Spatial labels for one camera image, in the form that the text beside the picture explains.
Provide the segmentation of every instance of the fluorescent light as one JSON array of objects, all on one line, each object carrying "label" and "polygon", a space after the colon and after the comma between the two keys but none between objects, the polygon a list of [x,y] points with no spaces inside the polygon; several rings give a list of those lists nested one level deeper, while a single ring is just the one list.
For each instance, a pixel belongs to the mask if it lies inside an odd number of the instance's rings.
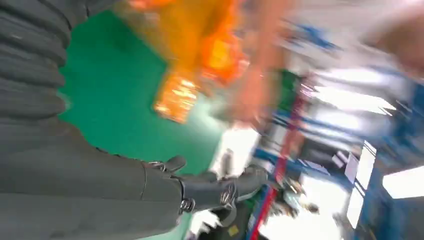
[{"label": "fluorescent light", "polygon": [[352,228],[356,229],[361,215],[362,206],[364,205],[364,198],[359,193],[356,187],[353,188],[352,195],[350,196],[349,206],[347,207],[347,220],[349,220]]},{"label": "fluorescent light", "polygon": [[314,93],[317,99],[329,103],[338,109],[347,111],[367,111],[386,115],[385,109],[396,110],[396,108],[381,97],[371,96],[330,86],[315,86],[318,91]]},{"label": "fluorescent light", "polygon": [[383,177],[383,187],[394,199],[424,197],[424,166]]},{"label": "fluorescent light", "polygon": [[334,68],[330,71],[319,71],[317,75],[324,78],[368,85],[380,85],[385,81],[383,74],[367,68]]},{"label": "fluorescent light", "polygon": [[376,160],[375,148],[365,141],[362,153],[360,154],[356,179],[367,190],[370,183],[371,173],[373,172],[374,162]]}]

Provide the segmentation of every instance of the yellow label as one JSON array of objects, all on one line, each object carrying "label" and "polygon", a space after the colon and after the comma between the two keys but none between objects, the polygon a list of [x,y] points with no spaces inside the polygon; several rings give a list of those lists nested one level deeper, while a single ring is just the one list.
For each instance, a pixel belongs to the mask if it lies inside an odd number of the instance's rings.
[{"label": "yellow label", "polygon": [[233,225],[232,227],[230,227],[228,229],[228,234],[229,234],[230,237],[232,237],[232,236],[234,236],[234,235],[236,235],[238,233],[239,233],[239,229],[237,228],[236,225]]}]

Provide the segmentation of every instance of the green floor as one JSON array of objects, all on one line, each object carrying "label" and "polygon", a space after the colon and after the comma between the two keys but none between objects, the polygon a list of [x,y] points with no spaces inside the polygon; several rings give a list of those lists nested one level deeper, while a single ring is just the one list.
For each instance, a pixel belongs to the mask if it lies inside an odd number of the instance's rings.
[{"label": "green floor", "polygon": [[[187,159],[183,173],[208,168],[224,127],[200,98],[187,124],[158,117],[152,103],[166,64],[111,12],[93,17],[72,34],[62,89],[69,106],[62,118],[88,141],[111,153],[146,161]],[[189,216],[154,240],[180,240]]]}]

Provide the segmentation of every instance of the gray robot arm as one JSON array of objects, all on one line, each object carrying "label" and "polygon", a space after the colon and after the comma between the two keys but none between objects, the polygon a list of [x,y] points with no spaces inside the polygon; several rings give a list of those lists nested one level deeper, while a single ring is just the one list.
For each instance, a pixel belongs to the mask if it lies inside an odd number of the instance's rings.
[{"label": "gray robot arm", "polygon": [[[222,193],[238,189],[108,154],[58,119],[71,31],[114,2],[0,0],[0,239],[138,239],[168,232],[183,211],[221,207]],[[199,197],[205,190],[212,198]]]}]

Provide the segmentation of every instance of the red pole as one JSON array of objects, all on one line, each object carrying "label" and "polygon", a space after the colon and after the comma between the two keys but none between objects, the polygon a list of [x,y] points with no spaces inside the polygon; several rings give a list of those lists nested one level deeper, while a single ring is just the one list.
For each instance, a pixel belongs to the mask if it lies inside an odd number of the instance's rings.
[{"label": "red pole", "polygon": [[[300,85],[298,86],[298,91],[296,98],[294,100],[293,104],[293,110],[290,114],[290,121],[288,123],[288,131],[285,136],[284,145],[281,148],[280,155],[278,157],[277,163],[275,165],[274,169],[274,176],[277,183],[282,183],[284,179],[284,174],[286,173],[286,166],[287,166],[287,160],[290,154],[290,149],[293,145],[293,140],[295,139],[296,133],[297,133],[297,127],[300,123],[301,119],[301,113],[302,109],[304,107],[305,99],[303,97],[303,93],[301,91],[303,87]],[[268,215],[268,212],[270,210],[271,204],[276,198],[277,191],[274,188],[270,188],[269,192],[265,196],[265,200],[262,206],[262,209],[259,213],[259,217],[256,221],[255,226],[253,227],[252,235],[250,240],[257,240],[259,235],[259,227],[264,222],[265,218]]]}]

